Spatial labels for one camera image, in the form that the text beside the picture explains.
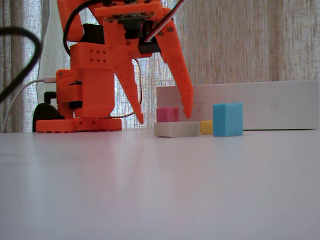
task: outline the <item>black cable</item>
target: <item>black cable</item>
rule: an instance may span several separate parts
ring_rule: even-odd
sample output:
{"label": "black cable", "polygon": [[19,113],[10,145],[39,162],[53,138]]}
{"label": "black cable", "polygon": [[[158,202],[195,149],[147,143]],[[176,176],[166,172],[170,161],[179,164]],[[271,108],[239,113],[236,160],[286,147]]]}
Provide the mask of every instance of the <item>black cable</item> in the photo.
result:
{"label": "black cable", "polygon": [[102,4],[105,3],[106,0],[89,0],[86,1],[84,3],[82,3],[80,6],[78,6],[75,10],[73,10],[73,12],[70,14],[68,21],[65,24],[64,27],[64,31],[63,31],[63,46],[66,50],[66,52],[68,53],[68,55],[70,56],[70,49],[68,47],[67,44],[67,38],[68,38],[68,34],[69,34],[69,30],[71,27],[72,22],[74,21],[75,17],[83,10],[86,9],[92,5],[96,5],[96,4]]}
{"label": "black cable", "polygon": [[0,93],[0,104],[6,97],[11,94],[26,78],[30,71],[36,65],[41,56],[42,45],[38,38],[30,31],[17,26],[8,26],[0,28],[0,36],[15,35],[29,38],[34,43],[34,53],[28,65],[12,80],[12,82]]}

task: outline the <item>block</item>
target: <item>block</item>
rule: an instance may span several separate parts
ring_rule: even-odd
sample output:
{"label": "block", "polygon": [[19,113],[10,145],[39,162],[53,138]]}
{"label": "block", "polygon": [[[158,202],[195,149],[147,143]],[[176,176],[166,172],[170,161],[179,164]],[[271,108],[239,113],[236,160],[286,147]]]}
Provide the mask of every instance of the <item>block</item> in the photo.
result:
{"label": "block", "polygon": [[179,122],[178,107],[161,107],[156,109],[157,123]]}
{"label": "block", "polygon": [[213,134],[214,121],[201,121],[200,132],[201,134]]}
{"label": "block", "polygon": [[154,124],[156,137],[196,137],[199,133],[200,123],[198,121],[156,122]]}
{"label": "block", "polygon": [[241,102],[213,105],[213,135],[215,137],[241,136],[243,132],[243,104]]}

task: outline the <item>white table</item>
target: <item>white table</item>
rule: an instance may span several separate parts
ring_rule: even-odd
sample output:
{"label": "white table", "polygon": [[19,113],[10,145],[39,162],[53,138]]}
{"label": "white table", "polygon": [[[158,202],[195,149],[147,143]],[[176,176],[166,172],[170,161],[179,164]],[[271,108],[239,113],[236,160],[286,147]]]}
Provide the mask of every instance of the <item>white table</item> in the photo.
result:
{"label": "white table", "polygon": [[0,240],[319,240],[320,132],[0,134]]}

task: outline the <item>white cardboard box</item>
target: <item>white cardboard box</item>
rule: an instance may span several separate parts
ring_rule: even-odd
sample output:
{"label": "white cardboard box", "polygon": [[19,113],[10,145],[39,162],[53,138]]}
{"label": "white cardboard box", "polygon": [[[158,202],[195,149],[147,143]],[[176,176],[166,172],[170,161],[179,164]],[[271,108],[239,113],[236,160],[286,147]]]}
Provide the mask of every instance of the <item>white cardboard box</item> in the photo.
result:
{"label": "white cardboard box", "polygon": [[157,107],[179,107],[180,121],[213,119],[213,104],[242,102],[244,130],[319,128],[319,81],[195,85],[186,119],[176,86],[157,87]]}

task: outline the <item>robotic arm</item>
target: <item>robotic arm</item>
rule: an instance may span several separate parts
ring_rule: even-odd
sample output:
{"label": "robotic arm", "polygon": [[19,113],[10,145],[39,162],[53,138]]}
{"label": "robotic arm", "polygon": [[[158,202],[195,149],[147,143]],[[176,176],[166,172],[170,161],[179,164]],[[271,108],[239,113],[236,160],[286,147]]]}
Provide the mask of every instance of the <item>robotic arm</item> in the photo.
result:
{"label": "robotic arm", "polygon": [[148,58],[157,52],[170,68],[185,116],[191,116],[193,86],[173,20],[169,19],[155,37],[146,41],[156,23],[170,17],[171,10],[163,8],[161,0],[57,0],[57,3],[64,30],[66,25],[68,28],[70,15],[81,5],[89,7],[100,25],[82,25],[77,14],[69,26],[67,40],[78,43],[70,48],[71,69],[61,69],[56,74],[59,116],[38,120],[37,132],[120,130],[121,119],[109,117],[115,106],[114,74],[142,124],[132,59]]}

